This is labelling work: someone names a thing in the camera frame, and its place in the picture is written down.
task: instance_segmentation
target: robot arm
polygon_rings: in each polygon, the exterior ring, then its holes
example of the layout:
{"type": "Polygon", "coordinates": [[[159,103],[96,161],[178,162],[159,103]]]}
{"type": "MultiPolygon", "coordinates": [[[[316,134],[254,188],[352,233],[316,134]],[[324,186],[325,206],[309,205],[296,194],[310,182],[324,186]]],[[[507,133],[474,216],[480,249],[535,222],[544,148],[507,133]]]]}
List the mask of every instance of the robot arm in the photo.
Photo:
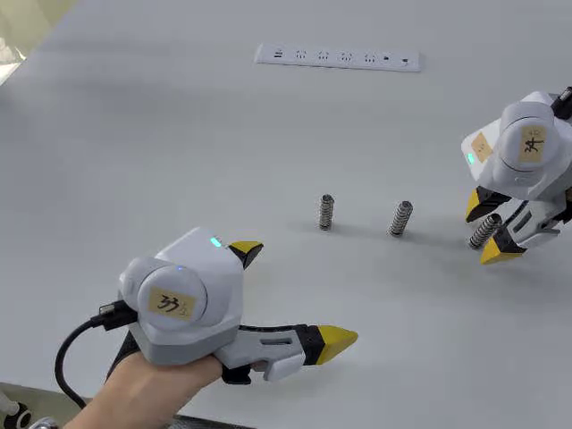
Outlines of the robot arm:
{"type": "Polygon", "coordinates": [[[461,145],[478,187],[466,220],[489,214],[511,198],[523,203],[487,242],[483,264],[519,257],[558,236],[572,217],[572,88],[559,97],[534,92],[461,145]]]}
{"type": "Polygon", "coordinates": [[[224,247],[209,231],[196,228],[155,258],[139,258],[120,277],[120,298],[139,320],[112,365],[141,350],[157,365],[182,365],[214,354],[223,379],[249,384],[249,371],[267,381],[321,365],[358,335],[335,326],[250,327],[240,325],[243,271],[263,245],[240,241],[224,247]]]}

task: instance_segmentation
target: white plastic housing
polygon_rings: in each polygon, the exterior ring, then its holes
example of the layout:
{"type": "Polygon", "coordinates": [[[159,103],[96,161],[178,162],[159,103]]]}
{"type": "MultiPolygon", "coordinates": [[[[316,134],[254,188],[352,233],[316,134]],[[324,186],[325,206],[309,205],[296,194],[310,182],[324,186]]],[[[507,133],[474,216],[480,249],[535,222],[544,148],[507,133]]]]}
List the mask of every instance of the white plastic housing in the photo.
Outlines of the white plastic housing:
{"type": "Polygon", "coordinates": [[[120,290],[125,302],[139,312],[139,325],[151,343],[186,345],[240,324],[243,276],[236,255],[209,230],[195,228],[156,258],[134,260],[120,277],[120,290]],[[153,288],[194,299],[191,317],[152,311],[153,288]]]}
{"type": "Polygon", "coordinates": [[[567,170],[572,160],[572,126],[551,115],[552,99],[546,92],[533,92],[522,101],[534,103],[509,106],[502,118],[467,136],[461,149],[480,186],[525,200],[538,197],[567,170]],[[540,162],[521,162],[521,133],[523,127],[533,125],[546,129],[543,157],[540,162]],[[492,151],[483,162],[473,147],[481,133],[492,151]]]}

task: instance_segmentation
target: black cable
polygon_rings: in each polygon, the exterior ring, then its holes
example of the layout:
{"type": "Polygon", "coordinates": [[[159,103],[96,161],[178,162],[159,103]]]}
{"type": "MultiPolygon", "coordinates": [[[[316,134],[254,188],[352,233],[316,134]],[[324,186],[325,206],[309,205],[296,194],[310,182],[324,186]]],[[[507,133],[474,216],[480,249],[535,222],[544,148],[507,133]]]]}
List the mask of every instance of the black cable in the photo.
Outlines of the black cable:
{"type": "Polygon", "coordinates": [[[57,350],[57,355],[55,357],[55,380],[63,393],[78,404],[80,408],[84,408],[86,406],[86,401],[70,387],[63,376],[63,360],[65,359],[65,354],[68,352],[71,344],[89,328],[103,326],[106,331],[111,331],[112,329],[120,328],[126,324],[137,322],[137,317],[137,312],[130,308],[123,300],[102,306],[99,308],[98,315],[91,317],[87,322],[74,329],[73,332],[68,335],[68,338],[66,338],[62,343],[59,350],[57,350]]]}
{"type": "Polygon", "coordinates": [[[82,335],[89,328],[96,328],[102,324],[103,321],[99,321],[98,323],[96,320],[90,319],[78,326],[62,343],[60,349],[57,350],[57,356],[55,357],[55,380],[57,381],[57,385],[60,386],[60,389],[62,389],[63,393],[65,393],[68,398],[78,404],[78,407],[80,408],[84,408],[86,406],[86,401],[83,400],[83,398],[78,395],[65,381],[65,377],[63,376],[63,360],[65,359],[65,354],[76,338],[82,335]]]}

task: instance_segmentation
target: power strip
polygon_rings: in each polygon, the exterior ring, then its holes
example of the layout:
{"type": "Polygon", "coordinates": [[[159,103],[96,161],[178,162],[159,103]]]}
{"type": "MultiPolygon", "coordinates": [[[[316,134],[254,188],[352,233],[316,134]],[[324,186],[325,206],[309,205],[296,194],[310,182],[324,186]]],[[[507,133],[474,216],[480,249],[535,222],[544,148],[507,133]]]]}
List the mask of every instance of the power strip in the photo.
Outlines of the power strip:
{"type": "Polygon", "coordinates": [[[331,49],[263,43],[258,47],[254,61],[264,64],[306,65],[338,69],[421,71],[418,52],[375,49],[331,49]]]}

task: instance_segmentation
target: cable connector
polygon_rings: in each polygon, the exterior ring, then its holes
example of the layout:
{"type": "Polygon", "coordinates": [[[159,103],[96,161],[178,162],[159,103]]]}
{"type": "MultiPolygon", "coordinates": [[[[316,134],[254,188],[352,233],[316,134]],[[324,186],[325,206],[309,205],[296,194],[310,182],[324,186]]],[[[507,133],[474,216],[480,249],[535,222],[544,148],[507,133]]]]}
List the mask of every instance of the cable connector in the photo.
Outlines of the cable connector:
{"type": "Polygon", "coordinates": [[[101,306],[99,314],[92,317],[91,321],[96,326],[103,326],[106,331],[111,331],[126,324],[134,324],[137,318],[137,311],[129,307],[125,301],[119,300],[101,306]]]}

